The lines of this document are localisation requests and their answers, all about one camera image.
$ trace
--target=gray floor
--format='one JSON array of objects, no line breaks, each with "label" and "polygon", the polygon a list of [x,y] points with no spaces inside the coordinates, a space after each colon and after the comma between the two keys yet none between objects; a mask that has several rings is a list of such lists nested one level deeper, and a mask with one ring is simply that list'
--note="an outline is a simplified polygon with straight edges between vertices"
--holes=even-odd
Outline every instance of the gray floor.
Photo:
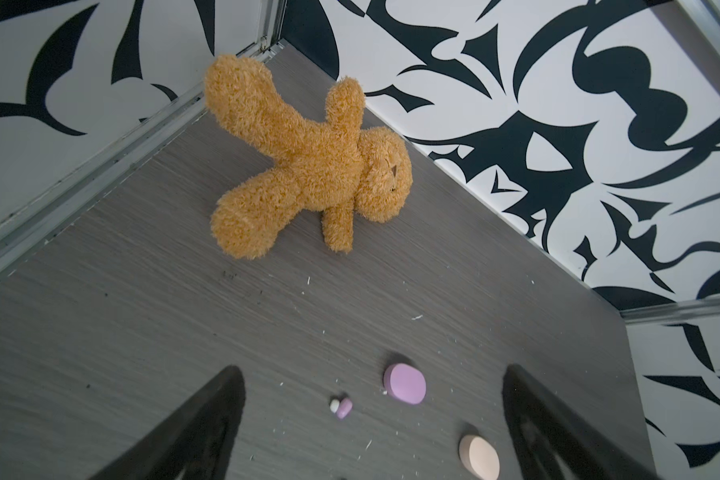
[{"label": "gray floor", "polygon": [[[320,119],[331,79],[291,47],[269,66]],[[519,478],[500,401],[512,362],[653,465],[615,310],[411,156],[400,217],[357,219],[348,256],[303,213],[265,258],[234,261],[209,216],[269,161],[211,116],[190,127],[0,284],[0,480],[91,475],[227,364],[248,391],[230,478],[469,478],[467,424]],[[382,394],[393,353],[426,375],[420,406]]]}]

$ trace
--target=patterned wallpaper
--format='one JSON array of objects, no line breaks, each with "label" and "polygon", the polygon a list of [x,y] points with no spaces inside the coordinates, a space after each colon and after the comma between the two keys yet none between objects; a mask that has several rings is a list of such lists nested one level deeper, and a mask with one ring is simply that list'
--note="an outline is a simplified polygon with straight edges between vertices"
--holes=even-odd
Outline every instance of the patterned wallpaper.
[{"label": "patterned wallpaper", "polygon": [[0,223],[257,40],[260,0],[0,0]]},{"label": "patterned wallpaper", "polygon": [[720,317],[626,331],[659,475],[720,479]]},{"label": "patterned wallpaper", "polygon": [[283,31],[617,308],[720,293],[720,66],[673,3],[289,0]]}]

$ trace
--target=purple disc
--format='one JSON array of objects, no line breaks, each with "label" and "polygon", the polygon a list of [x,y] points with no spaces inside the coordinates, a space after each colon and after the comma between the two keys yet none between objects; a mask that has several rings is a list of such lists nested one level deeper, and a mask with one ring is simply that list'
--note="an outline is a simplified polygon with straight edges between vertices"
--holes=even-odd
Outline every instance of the purple disc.
[{"label": "purple disc", "polygon": [[395,363],[384,372],[384,388],[393,398],[416,405],[427,394],[424,375],[410,365]]}]

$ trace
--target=round pastel piece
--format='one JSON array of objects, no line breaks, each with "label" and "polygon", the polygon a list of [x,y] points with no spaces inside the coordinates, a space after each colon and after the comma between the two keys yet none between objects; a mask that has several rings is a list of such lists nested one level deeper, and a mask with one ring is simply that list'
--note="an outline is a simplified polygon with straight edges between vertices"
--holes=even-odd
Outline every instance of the round pastel piece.
[{"label": "round pastel piece", "polygon": [[350,400],[349,398],[344,398],[338,404],[338,410],[336,410],[336,417],[338,417],[339,420],[343,420],[344,417],[349,415],[350,410],[352,410],[352,400]]},{"label": "round pastel piece", "polygon": [[499,478],[499,455],[484,438],[467,435],[458,444],[458,456],[469,472],[481,480]]},{"label": "round pastel piece", "polygon": [[410,365],[395,363],[384,372],[384,388],[393,398],[416,405],[427,395],[424,375]]}]

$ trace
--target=orange plush toy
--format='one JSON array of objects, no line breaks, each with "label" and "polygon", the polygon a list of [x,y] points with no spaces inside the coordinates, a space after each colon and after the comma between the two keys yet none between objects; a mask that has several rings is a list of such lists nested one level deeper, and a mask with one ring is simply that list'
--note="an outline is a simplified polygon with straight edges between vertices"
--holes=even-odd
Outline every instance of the orange plush toy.
[{"label": "orange plush toy", "polygon": [[286,104],[270,71],[250,58],[220,56],[205,86],[219,125],[275,163],[219,199],[211,230],[228,254],[264,255],[304,209],[322,212],[331,250],[349,252],[355,211],[375,222],[400,212],[411,191],[411,160],[389,129],[360,130],[365,95],[355,79],[331,88],[322,123]]}]

